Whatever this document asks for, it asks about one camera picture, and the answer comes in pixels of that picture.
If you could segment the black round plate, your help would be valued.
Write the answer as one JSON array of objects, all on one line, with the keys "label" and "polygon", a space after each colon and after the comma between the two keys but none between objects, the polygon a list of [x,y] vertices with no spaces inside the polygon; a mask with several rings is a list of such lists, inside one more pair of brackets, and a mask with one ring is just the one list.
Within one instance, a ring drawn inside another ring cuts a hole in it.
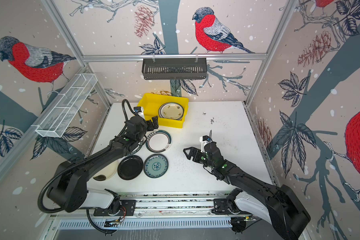
[{"label": "black round plate", "polygon": [[118,165],[118,175],[122,180],[133,180],[143,171],[143,160],[133,155],[124,158]]}]

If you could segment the medium green rimmed white plate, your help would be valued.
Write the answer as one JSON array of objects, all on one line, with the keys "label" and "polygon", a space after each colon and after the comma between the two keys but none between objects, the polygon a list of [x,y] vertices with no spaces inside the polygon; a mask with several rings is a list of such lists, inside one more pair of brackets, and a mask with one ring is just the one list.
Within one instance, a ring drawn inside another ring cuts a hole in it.
[{"label": "medium green rimmed white plate", "polygon": [[148,135],[146,148],[152,153],[162,153],[172,144],[171,135],[164,130],[156,130]]}]

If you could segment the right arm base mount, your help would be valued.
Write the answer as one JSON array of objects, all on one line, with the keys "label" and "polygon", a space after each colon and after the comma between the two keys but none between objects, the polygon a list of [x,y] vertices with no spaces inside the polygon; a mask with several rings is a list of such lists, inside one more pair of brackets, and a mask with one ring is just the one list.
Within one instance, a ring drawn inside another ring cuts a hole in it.
[{"label": "right arm base mount", "polygon": [[215,215],[237,215],[240,213],[234,201],[228,199],[214,199],[211,212]]}]

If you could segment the teal patterned round plate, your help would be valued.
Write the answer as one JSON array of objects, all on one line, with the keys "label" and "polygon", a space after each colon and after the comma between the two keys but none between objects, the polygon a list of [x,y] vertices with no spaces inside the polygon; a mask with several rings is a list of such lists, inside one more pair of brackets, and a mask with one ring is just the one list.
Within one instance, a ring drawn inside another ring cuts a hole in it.
[{"label": "teal patterned round plate", "polygon": [[162,154],[149,156],[144,162],[144,173],[152,179],[162,177],[169,168],[168,159]]}]

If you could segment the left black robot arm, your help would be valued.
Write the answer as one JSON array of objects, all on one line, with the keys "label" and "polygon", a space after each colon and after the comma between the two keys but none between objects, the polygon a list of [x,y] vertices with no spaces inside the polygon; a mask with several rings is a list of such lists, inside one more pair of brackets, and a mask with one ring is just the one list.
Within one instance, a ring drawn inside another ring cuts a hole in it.
[{"label": "left black robot arm", "polygon": [[132,153],[147,132],[159,128],[159,117],[146,121],[137,115],[127,120],[125,127],[107,147],[82,162],[61,163],[38,196],[39,210],[52,214],[60,211],[71,213],[79,209],[89,192],[87,182],[109,164]]}]

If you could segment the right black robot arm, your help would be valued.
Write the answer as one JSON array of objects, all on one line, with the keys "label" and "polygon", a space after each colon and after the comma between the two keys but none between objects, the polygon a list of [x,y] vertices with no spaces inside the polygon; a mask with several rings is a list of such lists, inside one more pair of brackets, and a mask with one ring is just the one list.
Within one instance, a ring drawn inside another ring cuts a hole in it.
[{"label": "right black robot arm", "polygon": [[308,211],[291,188],[265,183],[244,172],[224,159],[216,142],[206,144],[203,151],[190,147],[183,152],[187,159],[210,167],[217,180],[235,186],[260,201],[268,210],[275,231],[283,239],[297,240],[311,221]]}]

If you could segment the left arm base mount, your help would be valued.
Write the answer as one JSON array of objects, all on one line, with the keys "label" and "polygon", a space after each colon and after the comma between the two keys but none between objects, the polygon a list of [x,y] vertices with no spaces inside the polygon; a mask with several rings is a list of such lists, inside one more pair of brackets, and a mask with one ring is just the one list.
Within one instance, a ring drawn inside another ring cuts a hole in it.
[{"label": "left arm base mount", "polygon": [[136,208],[136,200],[115,200],[106,209],[96,208],[95,217],[124,217],[133,216]]}]

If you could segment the cream floral round plate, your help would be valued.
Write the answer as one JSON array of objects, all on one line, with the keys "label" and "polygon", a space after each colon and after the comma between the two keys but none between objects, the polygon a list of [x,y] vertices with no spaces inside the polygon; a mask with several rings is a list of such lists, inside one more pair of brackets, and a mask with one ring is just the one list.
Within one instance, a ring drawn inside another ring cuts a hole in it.
[{"label": "cream floral round plate", "polygon": [[170,120],[181,120],[184,116],[184,108],[177,103],[166,103],[159,108],[159,117]]}]

